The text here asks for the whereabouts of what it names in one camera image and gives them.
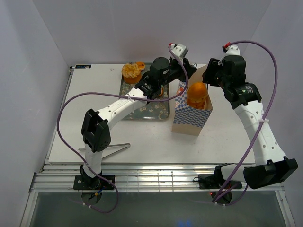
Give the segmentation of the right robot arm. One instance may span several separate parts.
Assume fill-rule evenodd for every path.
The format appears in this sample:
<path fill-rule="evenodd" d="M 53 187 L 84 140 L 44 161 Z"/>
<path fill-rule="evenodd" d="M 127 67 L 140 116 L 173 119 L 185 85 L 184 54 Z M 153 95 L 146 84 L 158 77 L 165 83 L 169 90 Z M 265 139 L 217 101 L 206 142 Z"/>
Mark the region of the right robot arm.
<path fill-rule="evenodd" d="M 235 164 L 215 168 L 213 179 L 220 188 L 231 181 L 245 182 L 252 189 L 282 183 L 298 168 L 296 160 L 289 159 L 276 141 L 261 95 L 256 85 L 246 81 L 245 68 L 242 56 L 228 55 L 222 60 L 211 58 L 203 73 L 204 83 L 223 90 L 253 144 L 254 165 L 242 166 L 235 174 L 232 174 Z"/>

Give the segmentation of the long baguette bread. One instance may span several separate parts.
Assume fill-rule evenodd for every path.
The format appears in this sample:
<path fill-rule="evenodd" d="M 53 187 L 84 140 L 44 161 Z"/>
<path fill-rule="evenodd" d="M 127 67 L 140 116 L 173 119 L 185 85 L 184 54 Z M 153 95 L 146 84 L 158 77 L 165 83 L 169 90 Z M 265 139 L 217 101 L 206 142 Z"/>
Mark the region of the long baguette bread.
<path fill-rule="evenodd" d="M 208 90 L 204 83 L 196 82 L 187 90 L 187 104 L 196 109 L 204 109 Z"/>

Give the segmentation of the blue checkered paper bag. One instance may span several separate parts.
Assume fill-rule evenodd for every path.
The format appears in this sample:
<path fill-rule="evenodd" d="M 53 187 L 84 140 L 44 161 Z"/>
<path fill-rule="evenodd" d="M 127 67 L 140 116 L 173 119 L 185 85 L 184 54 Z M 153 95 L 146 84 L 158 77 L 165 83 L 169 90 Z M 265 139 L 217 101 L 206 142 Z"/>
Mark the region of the blue checkered paper bag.
<path fill-rule="evenodd" d="M 191 76 L 188 81 L 188 87 L 185 87 L 185 82 L 179 82 L 177 89 L 177 94 L 179 96 L 175 99 L 175 114 L 171 130 L 172 132 L 199 136 L 202 128 L 211 115 L 213 106 L 209 95 L 206 99 L 204 109 L 196 109 L 187 104 L 187 90 L 194 83 L 202 82 L 202 74 L 205 72 L 206 67 L 207 66 L 204 65 L 197 68 L 197 71 Z"/>

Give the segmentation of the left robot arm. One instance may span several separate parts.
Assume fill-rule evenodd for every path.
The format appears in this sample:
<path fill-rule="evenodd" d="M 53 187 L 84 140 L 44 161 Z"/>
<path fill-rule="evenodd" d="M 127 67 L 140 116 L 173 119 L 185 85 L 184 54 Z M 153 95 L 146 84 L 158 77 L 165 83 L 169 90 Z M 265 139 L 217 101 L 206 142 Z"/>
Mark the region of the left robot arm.
<path fill-rule="evenodd" d="M 81 134 L 86 153 L 80 172 L 90 189 L 100 185 L 102 152 L 111 142 L 112 128 L 131 112 L 156 101 L 163 86 L 176 79 L 185 82 L 196 72 L 196 67 L 187 58 L 158 57 L 145 73 L 142 72 L 144 68 L 142 63 L 126 63 L 122 67 L 122 77 L 134 87 L 113 104 L 85 113 Z"/>

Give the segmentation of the metal tongs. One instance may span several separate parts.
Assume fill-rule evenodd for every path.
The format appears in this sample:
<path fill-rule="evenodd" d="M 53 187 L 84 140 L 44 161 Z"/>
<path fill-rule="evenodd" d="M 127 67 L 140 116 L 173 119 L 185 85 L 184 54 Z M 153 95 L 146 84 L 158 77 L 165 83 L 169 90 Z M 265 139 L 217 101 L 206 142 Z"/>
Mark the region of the metal tongs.
<path fill-rule="evenodd" d="M 120 143 L 120 144 L 110 144 L 108 147 L 106 147 L 103 151 L 102 151 L 102 158 L 110 158 L 114 155 L 117 155 L 127 149 L 129 149 L 131 147 L 130 143 Z M 78 148 L 77 152 L 82 155 L 83 157 L 85 157 L 86 151 L 90 151 L 90 147 L 89 145 L 84 145 L 82 148 Z"/>

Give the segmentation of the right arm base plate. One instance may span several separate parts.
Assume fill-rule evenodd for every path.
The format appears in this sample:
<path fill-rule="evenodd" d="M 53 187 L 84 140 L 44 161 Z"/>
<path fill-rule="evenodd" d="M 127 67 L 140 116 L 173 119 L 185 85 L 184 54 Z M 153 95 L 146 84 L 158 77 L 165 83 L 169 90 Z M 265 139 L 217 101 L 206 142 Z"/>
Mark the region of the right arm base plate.
<path fill-rule="evenodd" d="M 214 175 L 211 174 L 200 174 L 193 178 L 194 183 L 198 183 L 199 189 L 220 189 L 223 185 L 224 181 L 222 183 L 218 183 Z M 224 189 L 230 189 L 235 186 L 235 189 L 241 189 L 242 183 L 236 182 L 236 181 L 230 181 Z"/>

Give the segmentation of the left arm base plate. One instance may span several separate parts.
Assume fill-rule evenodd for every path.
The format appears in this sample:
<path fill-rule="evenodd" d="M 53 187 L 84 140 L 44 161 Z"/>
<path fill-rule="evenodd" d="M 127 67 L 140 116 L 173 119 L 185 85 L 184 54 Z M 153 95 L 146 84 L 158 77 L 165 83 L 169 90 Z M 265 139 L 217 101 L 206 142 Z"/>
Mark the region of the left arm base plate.
<path fill-rule="evenodd" d="M 107 181 L 101 180 L 98 177 L 94 177 L 91 180 L 85 180 L 81 175 L 75 176 L 74 190 L 113 190 L 114 187 Z"/>

